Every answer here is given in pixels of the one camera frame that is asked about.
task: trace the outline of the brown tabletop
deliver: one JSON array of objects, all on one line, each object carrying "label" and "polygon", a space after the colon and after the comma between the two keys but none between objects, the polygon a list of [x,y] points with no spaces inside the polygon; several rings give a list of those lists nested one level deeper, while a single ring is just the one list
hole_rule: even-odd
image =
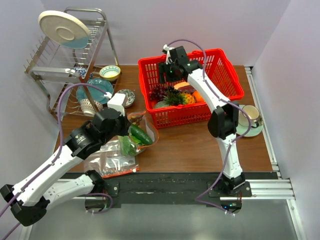
[{"label": "brown tabletop", "polygon": [[[121,66],[122,76],[116,91],[131,89],[135,93],[134,104],[127,108],[128,113],[146,109],[145,100],[139,86],[139,69],[136,65]],[[245,68],[234,66],[244,97],[239,102],[254,105]],[[87,117],[68,115],[63,118],[63,135],[80,127]],[[219,172],[222,159],[217,141],[207,128],[207,121],[171,126],[159,129],[159,141],[137,156],[141,172]],[[243,137],[236,142],[242,169],[245,172],[272,171],[266,143],[261,134],[255,137]],[[72,168],[70,172],[83,172],[83,164]]]}]

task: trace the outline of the red basket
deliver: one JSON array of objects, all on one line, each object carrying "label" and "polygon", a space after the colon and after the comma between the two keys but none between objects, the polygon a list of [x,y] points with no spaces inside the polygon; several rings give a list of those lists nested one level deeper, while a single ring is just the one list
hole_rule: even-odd
[{"label": "red basket", "polygon": [[[213,84],[231,101],[239,100],[244,96],[244,91],[239,84],[239,79],[232,64],[228,61],[224,51],[219,48],[205,51],[207,65],[205,72]],[[204,63],[202,51],[193,51],[188,54],[190,60],[197,59],[201,65]],[[149,100],[152,89],[159,84],[158,63],[164,62],[166,55],[140,59],[139,82],[144,96],[145,106],[151,115],[157,129],[194,123],[208,120],[211,112],[205,102],[187,105],[169,106],[153,109],[155,102]],[[179,82],[167,82],[165,86],[173,86]]]}]

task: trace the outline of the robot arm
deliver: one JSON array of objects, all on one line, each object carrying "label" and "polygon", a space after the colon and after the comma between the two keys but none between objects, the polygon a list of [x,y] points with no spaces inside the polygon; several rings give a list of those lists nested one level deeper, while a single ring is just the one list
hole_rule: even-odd
[{"label": "robot arm", "polygon": [[218,90],[206,74],[204,76],[206,81],[204,80],[203,67],[197,60],[189,60],[182,46],[173,48],[164,45],[163,52],[167,56],[164,63],[158,64],[160,83],[164,84],[165,81],[176,82],[184,79],[193,86],[203,97],[212,113],[208,122],[208,129],[218,142],[223,160],[226,158],[227,149],[231,143],[222,175],[222,188],[226,192],[233,191],[245,183],[236,143],[231,142],[236,137],[238,110],[224,102],[230,102],[230,100]]},{"label": "robot arm", "polygon": [[[0,189],[7,202],[19,193],[11,204],[11,212],[22,225],[29,226],[36,223],[47,210],[74,197],[102,192],[104,180],[95,170],[87,171],[79,178],[58,187],[52,185],[69,169],[98,151],[114,136],[128,135],[130,122],[123,107],[125,102],[126,96],[116,93],[108,101],[108,107],[96,113],[93,120],[85,122],[71,132],[64,140],[61,154],[55,162],[53,159],[58,150],[27,178],[15,185],[7,184]],[[44,168],[45,172],[22,190],[25,183]]]}]

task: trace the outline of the white wall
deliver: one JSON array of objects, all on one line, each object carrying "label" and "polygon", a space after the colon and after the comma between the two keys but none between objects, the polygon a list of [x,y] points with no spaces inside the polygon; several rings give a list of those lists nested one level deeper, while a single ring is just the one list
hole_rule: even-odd
[{"label": "white wall", "polygon": [[[41,0],[47,10],[100,8],[106,15],[119,62],[136,65],[162,54],[164,44],[191,39],[222,48],[235,65],[253,66],[290,0]],[[188,51],[194,46],[182,43]],[[114,64],[106,39],[98,64]]]},{"label": "white wall", "polygon": [[281,173],[309,240],[319,239],[320,2],[291,0],[253,68]]},{"label": "white wall", "polygon": [[[24,73],[26,59],[40,36],[40,0],[4,0],[0,8],[0,187],[33,172],[53,152],[57,124],[46,111],[38,86]],[[0,197],[0,209],[5,201]],[[0,219],[0,238],[15,224],[10,210]],[[17,229],[10,238],[17,240]]]}]

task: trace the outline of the wire rack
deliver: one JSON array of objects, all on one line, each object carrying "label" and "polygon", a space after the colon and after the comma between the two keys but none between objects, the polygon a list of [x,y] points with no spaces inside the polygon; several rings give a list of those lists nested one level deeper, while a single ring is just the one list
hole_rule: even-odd
[{"label": "wire rack", "polygon": [[[106,33],[108,35],[114,56],[115,65],[119,65],[107,17],[101,9],[67,7],[64,12],[85,12],[92,14],[92,16],[98,13],[102,18],[79,19],[90,30],[90,39],[85,48],[66,48],[53,42],[47,36],[44,36],[41,37],[41,39],[38,41],[38,44],[35,45],[36,50],[33,50],[33,53],[30,54],[31,60],[27,60],[28,65],[24,66],[25,73],[33,78],[43,91],[44,95],[46,96],[46,108],[53,116],[57,115],[58,101],[63,90],[69,84],[86,83],[89,80],[91,73],[93,74],[92,78],[100,77],[99,71],[101,66],[96,66],[95,61]],[[79,67],[87,68],[85,76],[81,77],[77,72]],[[112,85],[115,87],[118,81],[119,78],[112,82]],[[62,91],[54,104],[51,102],[51,94],[47,88],[48,83],[57,83],[63,85]],[[76,91],[77,88],[73,88],[72,91],[70,91],[69,98],[65,103],[65,109],[61,115],[84,115],[76,98]],[[91,104],[97,111],[97,106],[95,105],[88,88],[84,87],[84,91]]]}]

